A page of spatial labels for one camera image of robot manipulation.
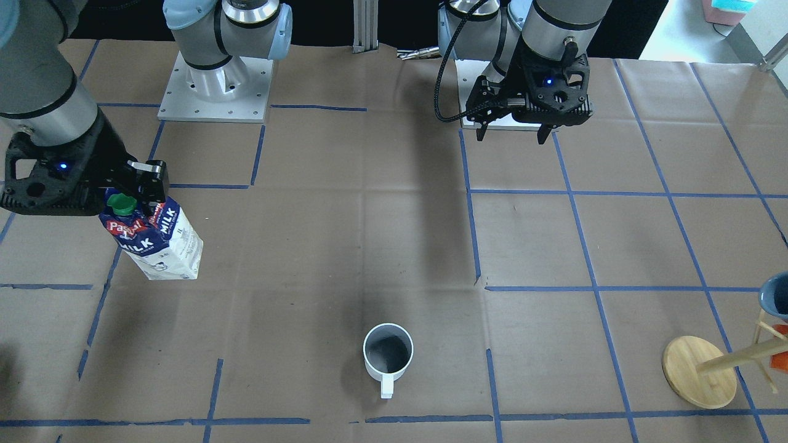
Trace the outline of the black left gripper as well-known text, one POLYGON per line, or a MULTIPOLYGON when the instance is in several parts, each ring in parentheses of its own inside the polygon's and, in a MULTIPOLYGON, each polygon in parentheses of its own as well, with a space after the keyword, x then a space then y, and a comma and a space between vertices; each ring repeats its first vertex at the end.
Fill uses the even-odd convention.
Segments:
POLYGON ((588 77, 588 59, 577 43, 560 43, 558 60, 518 43, 504 79, 494 82, 479 76, 471 90, 465 111, 479 124, 476 140, 484 140, 490 122, 507 115, 521 123, 540 124, 540 145, 555 127, 585 123, 595 111, 588 96, 588 77))

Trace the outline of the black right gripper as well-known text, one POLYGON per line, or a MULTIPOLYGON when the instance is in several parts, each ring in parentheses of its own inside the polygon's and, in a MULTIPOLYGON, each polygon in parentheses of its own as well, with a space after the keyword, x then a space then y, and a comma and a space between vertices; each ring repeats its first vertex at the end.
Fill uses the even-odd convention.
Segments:
POLYGON ((17 214, 93 216, 105 208, 104 190, 116 188, 141 204, 166 202, 166 162, 135 162, 103 112, 81 137, 38 146, 17 132, 6 152, 2 208, 17 214))

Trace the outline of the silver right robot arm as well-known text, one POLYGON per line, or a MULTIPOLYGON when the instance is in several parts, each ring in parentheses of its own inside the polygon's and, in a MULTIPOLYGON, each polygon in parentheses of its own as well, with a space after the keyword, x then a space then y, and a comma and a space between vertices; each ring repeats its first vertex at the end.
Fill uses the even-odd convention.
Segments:
MULTIPOLYGON (((165 162, 139 162, 58 49, 84 1, 2 2, 2 208, 17 214, 100 214, 106 190, 152 214, 169 190, 165 162)), ((243 58, 279 60, 292 40, 292 9, 280 1, 166 1, 166 25, 199 98, 236 98, 250 78, 243 58)))

